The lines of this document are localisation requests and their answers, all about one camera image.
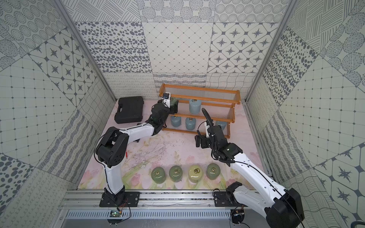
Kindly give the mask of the cream yellow canister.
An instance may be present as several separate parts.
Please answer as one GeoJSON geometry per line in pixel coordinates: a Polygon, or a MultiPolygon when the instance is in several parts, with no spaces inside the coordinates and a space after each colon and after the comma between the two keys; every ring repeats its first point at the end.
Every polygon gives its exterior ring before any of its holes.
{"type": "Polygon", "coordinates": [[[203,177],[203,170],[199,165],[192,165],[188,170],[188,178],[192,183],[198,183],[203,177]]]}

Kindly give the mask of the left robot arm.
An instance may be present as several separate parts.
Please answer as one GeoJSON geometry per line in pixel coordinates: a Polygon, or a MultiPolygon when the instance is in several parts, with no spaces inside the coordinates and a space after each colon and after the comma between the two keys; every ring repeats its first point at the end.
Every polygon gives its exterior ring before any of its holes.
{"type": "Polygon", "coordinates": [[[110,127],[95,148],[95,159],[103,165],[106,176],[106,193],[112,197],[124,193],[120,166],[129,143],[158,134],[166,124],[168,116],[178,112],[177,99],[162,99],[152,106],[148,120],[140,125],[125,129],[110,127]]]}

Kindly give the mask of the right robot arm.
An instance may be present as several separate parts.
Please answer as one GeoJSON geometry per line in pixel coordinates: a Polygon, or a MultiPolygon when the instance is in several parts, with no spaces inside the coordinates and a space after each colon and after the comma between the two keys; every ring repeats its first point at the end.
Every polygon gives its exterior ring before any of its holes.
{"type": "Polygon", "coordinates": [[[271,228],[301,225],[305,216],[300,194],[294,188],[287,189],[278,184],[259,169],[239,146],[227,141],[219,125],[205,123],[204,126],[206,136],[200,135],[201,144],[211,149],[212,158],[237,171],[256,190],[253,192],[234,183],[232,190],[226,190],[228,198],[262,215],[271,228]]]}

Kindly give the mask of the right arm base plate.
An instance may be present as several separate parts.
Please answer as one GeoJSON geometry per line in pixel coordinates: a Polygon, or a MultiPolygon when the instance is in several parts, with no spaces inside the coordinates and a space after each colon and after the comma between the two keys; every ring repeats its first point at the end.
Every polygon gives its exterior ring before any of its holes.
{"type": "Polygon", "coordinates": [[[213,191],[213,200],[215,207],[242,207],[230,193],[226,191],[213,191]]]}

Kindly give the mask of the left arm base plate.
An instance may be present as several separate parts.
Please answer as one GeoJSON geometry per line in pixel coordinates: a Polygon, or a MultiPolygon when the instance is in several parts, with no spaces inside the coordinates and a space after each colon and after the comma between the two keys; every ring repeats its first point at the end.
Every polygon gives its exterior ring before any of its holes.
{"type": "Polygon", "coordinates": [[[122,192],[114,195],[105,189],[102,194],[99,207],[101,208],[111,208],[111,207],[121,207],[125,204],[127,207],[137,207],[140,197],[140,192],[122,192]]]}

